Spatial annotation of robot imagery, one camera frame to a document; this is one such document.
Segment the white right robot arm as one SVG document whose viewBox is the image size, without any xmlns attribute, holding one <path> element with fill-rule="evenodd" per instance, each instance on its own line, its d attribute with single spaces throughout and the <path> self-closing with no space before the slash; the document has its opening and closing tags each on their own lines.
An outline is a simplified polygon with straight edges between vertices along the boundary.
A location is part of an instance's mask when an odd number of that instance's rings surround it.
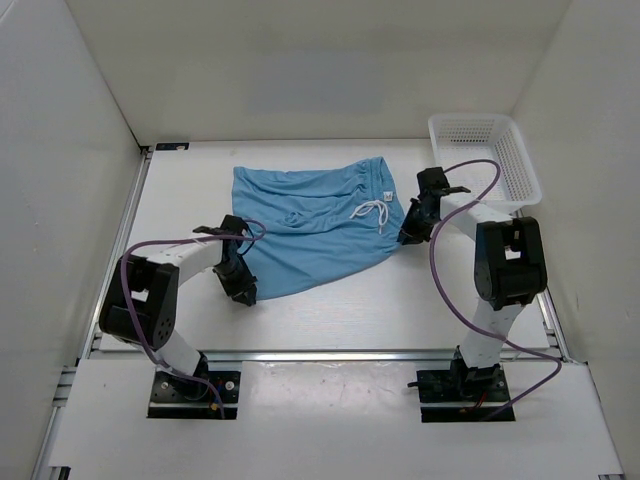
<svg viewBox="0 0 640 480">
<path fill-rule="evenodd" d="M 478 295 L 471 320 L 454 305 L 439 277 L 436 245 L 441 230 L 452 225 L 474 241 L 473 281 Z M 454 316 L 468 329 L 457 349 L 463 366 L 449 375 L 449 387 L 470 400 L 486 384 L 482 371 L 494 370 L 515 319 L 547 287 L 547 270 L 538 222 L 516 219 L 476 200 L 469 193 L 424 193 L 410 201 L 398 241 L 429 244 L 436 288 Z"/>
</svg>

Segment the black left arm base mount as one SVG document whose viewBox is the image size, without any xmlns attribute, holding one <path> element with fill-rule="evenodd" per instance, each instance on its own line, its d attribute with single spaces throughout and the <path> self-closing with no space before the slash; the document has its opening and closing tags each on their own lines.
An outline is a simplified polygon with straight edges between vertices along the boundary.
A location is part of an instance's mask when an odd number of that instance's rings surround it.
<svg viewBox="0 0 640 480">
<path fill-rule="evenodd" d="M 241 386 L 238 370 L 210 370 L 209 383 L 220 396 L 201 383 L 183 379 L 157 369 L 149 395 L 147 417 L 171 420 L 236 420 Z"/>
</svg>

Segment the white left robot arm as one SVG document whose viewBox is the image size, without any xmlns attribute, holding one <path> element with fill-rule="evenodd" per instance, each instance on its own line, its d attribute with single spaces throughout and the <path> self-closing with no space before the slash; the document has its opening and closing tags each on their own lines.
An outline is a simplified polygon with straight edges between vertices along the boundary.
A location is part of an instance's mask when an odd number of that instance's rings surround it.
<svg viewBox="0 0 640 480">
<path fill-rule="evenodd" d="M 232 301 L 253 306 L 257 279 L 243 257 L 246 236 L 211 235 L 180 241 L 146 241 L 130 247 L 114 270 L 99 315 L 102 332 L 144 351 L 175 377 L 188 400 L 206 395 L 210 377 L 202 354 L 177 332 L 179 288 L 207 269 Z"/>
</svg>

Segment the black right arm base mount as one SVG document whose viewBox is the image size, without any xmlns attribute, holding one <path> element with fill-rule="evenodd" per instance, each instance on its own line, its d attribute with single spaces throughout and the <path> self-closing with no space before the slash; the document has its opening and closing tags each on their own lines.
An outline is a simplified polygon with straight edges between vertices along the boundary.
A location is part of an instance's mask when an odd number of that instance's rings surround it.
<svg viewBox="0 0 640 480">
<path fill-rule="evenodd" d="M 416 389 L 422 423 L 514 422 L 504 369 L 468 367 L 459 351 L 447 369 L 423 369 L 407 384 Z"/>
</svg>

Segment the light blue shorts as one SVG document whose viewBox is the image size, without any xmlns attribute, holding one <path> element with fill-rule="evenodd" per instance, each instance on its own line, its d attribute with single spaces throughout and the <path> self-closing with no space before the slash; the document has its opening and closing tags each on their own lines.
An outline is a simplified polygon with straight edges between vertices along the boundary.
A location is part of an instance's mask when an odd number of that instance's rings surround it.
<svg viewBox="0 0 640 480">
<path fill-rule="evenodd" d="M 374 267 L 394 254 L 405 214 L 382 157 L 329 170 L 237 167 L 232 209 L 264 237 L 246 255 L 258 300 L 289 296 Z"/>
</svg>

